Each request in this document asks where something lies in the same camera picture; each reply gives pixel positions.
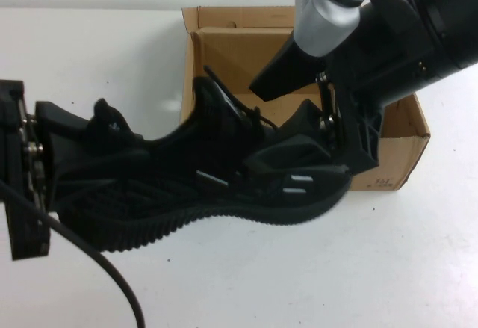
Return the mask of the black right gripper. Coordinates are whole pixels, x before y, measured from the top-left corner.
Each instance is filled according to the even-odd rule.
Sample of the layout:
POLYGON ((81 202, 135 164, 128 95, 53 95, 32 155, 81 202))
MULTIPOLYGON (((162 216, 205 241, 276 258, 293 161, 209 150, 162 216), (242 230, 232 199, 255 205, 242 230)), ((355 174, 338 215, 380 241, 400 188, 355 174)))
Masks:
POLYGON ((444 77, 444 46, 423 0, 370 0, 357 29, 325 60, 304 52, 292 32, 249 88, 268 102, 315 83, 322 71, 326 130, 309 99, 278 127, 256 118, 243 174, 349 175, 349 167, 377 167, 385 106, 444 77))

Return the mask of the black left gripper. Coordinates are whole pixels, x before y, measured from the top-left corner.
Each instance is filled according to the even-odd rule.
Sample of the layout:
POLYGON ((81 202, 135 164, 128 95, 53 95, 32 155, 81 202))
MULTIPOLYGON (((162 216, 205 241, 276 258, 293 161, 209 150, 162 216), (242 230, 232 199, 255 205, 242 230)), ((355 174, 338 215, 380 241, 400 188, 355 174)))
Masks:
MULTIPOLYGON (((60 211, 68 200, 95 188, 135 178, 147 171, 145 149, 112 146, 80 138, 89 120, 54 104, 35 105, 37 130, 43 141, 47 208, 60 211)), ((1 81, 1 183, 15 191, 37 212, 46 213, 43 146, 34 133, 24 100, 22 81, 1 81)), ((50 228, 1 189, 14 261, 47 256, 50 228)))

